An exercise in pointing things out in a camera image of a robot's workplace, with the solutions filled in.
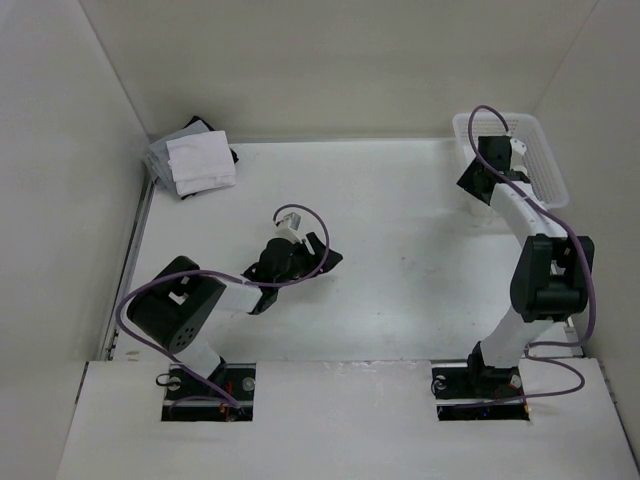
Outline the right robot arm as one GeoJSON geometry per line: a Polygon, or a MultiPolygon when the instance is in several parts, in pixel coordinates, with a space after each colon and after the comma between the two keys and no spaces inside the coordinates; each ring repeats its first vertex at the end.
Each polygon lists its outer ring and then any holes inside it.
{"type": "Polygon", "coordinates": [[[523,392],[521,357],[553,324],[593,308],[595,244],[576,235],[534,194],[528,176],[513,169],[517,141],[480,136],[476,156],[457,184],[506,222],[521,247],[509,289],[510,307],[467,359],[464,384],[474,399],[502,400],[523,392]]]}

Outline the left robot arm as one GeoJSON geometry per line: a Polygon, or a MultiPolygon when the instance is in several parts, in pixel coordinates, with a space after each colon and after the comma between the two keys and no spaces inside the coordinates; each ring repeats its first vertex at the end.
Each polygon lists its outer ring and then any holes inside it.
{"type": "Polygon", "coordinates": [[[128,319],[159,347],[185,364],[192,373],[190,386],[206,399],[224,387],[226,362],[200,335],[215,310],[259,315],[277,300],[285,283],[330,272],[343,255],[327,248],[311,232],[302,241],[273,238],[257,262],[243,272],[246,283],[193,275],[199,265],[176,257],[162,277],[180,274],[136,295],[126,310],[128,319]]]}

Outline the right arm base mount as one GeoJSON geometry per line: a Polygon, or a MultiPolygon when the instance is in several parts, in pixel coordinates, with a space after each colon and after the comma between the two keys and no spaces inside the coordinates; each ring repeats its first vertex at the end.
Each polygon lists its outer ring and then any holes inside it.
{"type": "Polygon", "coordinates": [[[528,421],[518,368],[473,373],[462,363],[432,367],[431,392],[440,421],[528,421]]]}

